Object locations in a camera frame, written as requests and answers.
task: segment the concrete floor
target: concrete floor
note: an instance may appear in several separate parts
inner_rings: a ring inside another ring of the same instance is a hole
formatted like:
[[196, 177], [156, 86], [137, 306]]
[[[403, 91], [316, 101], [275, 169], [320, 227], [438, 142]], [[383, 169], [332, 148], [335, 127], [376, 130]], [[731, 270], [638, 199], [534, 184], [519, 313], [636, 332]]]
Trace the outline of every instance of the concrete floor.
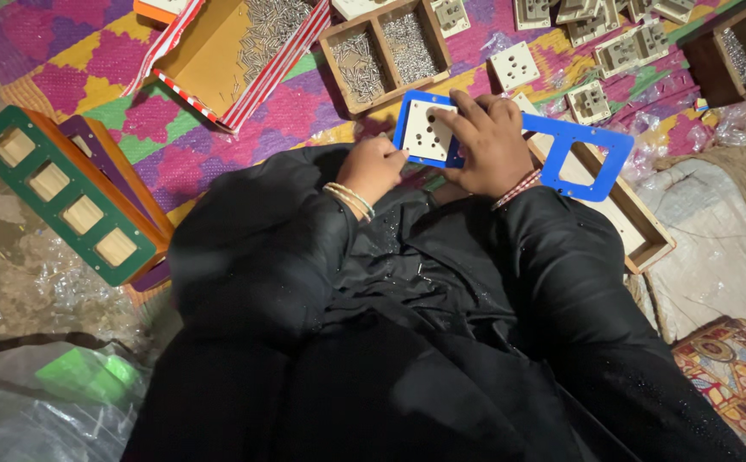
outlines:
[[85, 267], [0, 179], [0, 339], [69, 331], [116, 338], [137, 352], [149, 345], [123, 291]]

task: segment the green wooden frame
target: green wooden frame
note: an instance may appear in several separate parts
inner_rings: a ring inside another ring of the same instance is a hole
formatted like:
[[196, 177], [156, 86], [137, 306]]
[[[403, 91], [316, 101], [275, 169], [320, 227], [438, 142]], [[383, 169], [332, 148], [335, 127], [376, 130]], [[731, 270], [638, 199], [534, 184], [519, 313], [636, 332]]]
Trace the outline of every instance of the green wooden frame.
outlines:
[[[9, 106], [0, 112], [0, 136], [13, 127], [23, 131], [36, 148], [13, 168], [0, 157], [0, 178], [108, 284], [125, 283], [153, 257], [156, 246], [17, 106]], [[43, 201], [27, 184], [29, 176], [47, 160], [55, 163], [71, 180], [49, 202]], [[80, 236], [62, 221], [60, 214], [82, 194], [87, 195], [104, 216]], [[112, 267], [94, 250], [96, 244], [114, 228], [119, 228], [136, 245], [136, 250], [118, 267]]]

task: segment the hand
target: hand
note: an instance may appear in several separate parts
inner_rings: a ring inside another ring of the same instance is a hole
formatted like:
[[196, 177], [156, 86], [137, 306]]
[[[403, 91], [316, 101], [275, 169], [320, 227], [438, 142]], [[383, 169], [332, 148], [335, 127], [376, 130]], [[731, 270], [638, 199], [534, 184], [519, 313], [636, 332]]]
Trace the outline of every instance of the hand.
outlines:
[[496, 95], [473, 100], [452, 89], [450, 96], [463, 115], [439, 109], [433, 113], [450, 127], [467, 155], [463, 169], [445, 169], [444, 177], [470, 193], [498, 199], [533, 171], [530, 148], [522, 137], [522, 111]]
[[[407, 156], [406, 151], [397, 150], [387, 138], [376, 137], [364, 140], [347, 155], [338, 171], [336, 183], [350, 188], [372, 206], [401, 182], [399, 173], [404, 163], [407, 162]], [[364, 204], [356, 203], [356, 205], [356, 207], [351, 205], [350, 208], [353, 209], [356, 218], [361, 219], [363, 215], [359, 209], [367, 210], [367, 208]]]

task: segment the person's left hand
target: person's left hand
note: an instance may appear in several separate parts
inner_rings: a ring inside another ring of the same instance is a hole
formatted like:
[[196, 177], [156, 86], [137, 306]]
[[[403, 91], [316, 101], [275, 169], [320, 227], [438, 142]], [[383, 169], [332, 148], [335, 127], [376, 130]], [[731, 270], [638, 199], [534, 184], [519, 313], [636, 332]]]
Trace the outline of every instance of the person's left hand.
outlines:
[[[401, 182], [401, 168], [407, 151], [399, 151], [387, 138], [376, 137], [360, 142], [350, 151], [338, 171], [336, 183], [350, 188], [370, 206]], [[357, 204], [366, 210], [363, 204]], [[351, 206], [358, 219], [361, 214]]]

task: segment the bangle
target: bangle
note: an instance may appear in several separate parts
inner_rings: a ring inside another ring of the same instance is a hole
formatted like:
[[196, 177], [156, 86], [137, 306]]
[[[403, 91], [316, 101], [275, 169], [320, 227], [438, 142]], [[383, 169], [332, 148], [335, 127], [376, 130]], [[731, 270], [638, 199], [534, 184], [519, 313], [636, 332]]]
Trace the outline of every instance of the bangle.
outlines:
[[537, 169], [534, 172], [530, 173], [517, 186], [513, 187], [506, 194], [502, 195], [501, 198], [492, 205], [490, 210], [495, 211], [499, 209], [502, 205], [510, 202], [513, 197], [519, 195], [522, 191], [530, 189], [532, 187], [532, 184], [535, 183], [538, 178], [541, 178], [541, 169]]
[[327, 191], [328, 193], [331, 193], [337, 196], [339, 199], [344, 201], [347, 205], [361, 212], [361, 216], [365, 217], [365, 220], [367, 221], [367, 223], [370, 222], [370, 216], [367, 215], [367, 212], [364, 209], [362, 209], [360, 206], [358, 206], [350, 197], [347, 197], [346, 195], [339, 192], [336, 188], [330, 187], [328, 185], [324, 185], [322, 190]]
[[364, 205], [365, 205], [365, 207], [367, 207], [367, 212], [369, 213], [369, 215], [370, 215], [370, 218], [371, 218], [371, 219], [372, 219], [372, 218], [375, 218], [375, 210], [373, 210], [373, 207], [371, 207], [371, 206], [370, 206], [370, 205], [369, 205], [369, 204], [367, 203], [367, 201], [365, 201], [365, 198], [364, 198], [364, 197], [362, 197], [362, 196], [360, 196], [360, 195], [358, 195], [358, 194], [354, 193], [354, 192], [353, 192], [353, 190], [352, 190], [352, 189], [350, 189], [349, 187], [346, 187], [346, 186], [344, 186], [343, 184], [338, 184], [338, 183], [328, 183], [328, 184], [325, 184], [325, 185], [324, 185], [324, 187], [325, 187], [325, 188], [326, 188], [326, 187], [330, 187], [330, 188], [332, 188], [333, 190], [336, 190], [336, 189], [341, 189], [342, 191], [346, 192], [347, 194], [350, 194], [350, 195], [352, 195], [353, 197], [356, 197], [356, 198], [357, 198], [357, 199], [359, 200], [359, 202], [361, 202], [362, 204], [364, 204]]

